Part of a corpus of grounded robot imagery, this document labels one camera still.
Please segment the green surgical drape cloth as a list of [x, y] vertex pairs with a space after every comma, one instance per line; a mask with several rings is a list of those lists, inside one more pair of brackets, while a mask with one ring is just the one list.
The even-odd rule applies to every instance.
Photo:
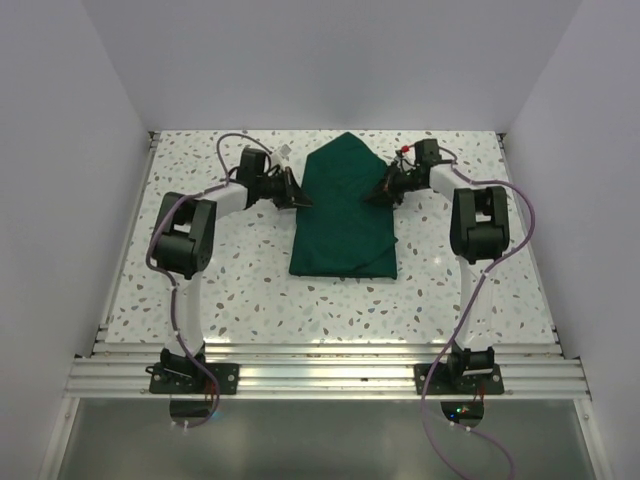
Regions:
[[351, 133], [307, 156], [302, 190], [313, 205], [297, 211], [290, 274], [397, 278], [393, 208], [365, 201], [386, 169]]

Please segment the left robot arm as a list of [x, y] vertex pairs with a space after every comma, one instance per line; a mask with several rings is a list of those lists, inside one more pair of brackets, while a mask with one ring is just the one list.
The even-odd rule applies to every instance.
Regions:
[[213, 256], [216, 222], [260, 200], [270, 200], [278, 209], [313, 205], [291, 168], [283, 164], [290, 153], [287, 145], [272, 152], [246, 147], [240, 165], [222, 184], [191, 195], [169, 192], [163, 197], [146, 254], [147, 266], [170, 282], [168, 337], [158, 374], [172, 374], [185, 392], [201, 390], [208, 379], [200, 298], [203, 273]]

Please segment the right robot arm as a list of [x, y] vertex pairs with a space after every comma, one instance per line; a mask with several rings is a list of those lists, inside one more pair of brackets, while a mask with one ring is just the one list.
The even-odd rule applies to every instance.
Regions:
[[452, 338], [429, 366], [416, 366], [417, 387], [429, 395], [502, 393], [495, 361], [491, 275], [511, 244], [511, 185], [473, 180], [456, 167], [457, 157], [434, 139], [403, 146], [365, 201], [397, 206], [404, 195], [432, 190], [451, 204], [449, 241], [460, 269], [460, 313]]

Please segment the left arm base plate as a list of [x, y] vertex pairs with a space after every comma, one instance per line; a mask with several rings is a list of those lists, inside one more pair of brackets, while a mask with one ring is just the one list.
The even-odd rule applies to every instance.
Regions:
[[[207, 369], [217, 379], [216, 392], [221, 395], [235, 395], [240, 379], [240, 366], [234, 363], [207, 363]], [[172, 373], [160, 363], [147, 366], [145, 372], [151, 376], [149, 392], [152, 394], [196, 395], [212, 394], [214, 385], [208, 375], [197, 369], [194, 376]]]

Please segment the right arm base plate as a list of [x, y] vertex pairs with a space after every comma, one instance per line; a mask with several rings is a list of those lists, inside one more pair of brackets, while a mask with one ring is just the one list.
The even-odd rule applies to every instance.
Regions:
[[471, 371], [469, 374], [455, 376], [444, 363], [438, 363], [424, 387], [429, 373], [430, 363], [413, 366], [415, 389], [418, 395], [426, 390], [427, 395], [502, 395], [505, 387], [500, 367], [495, 364], [491, 371]]

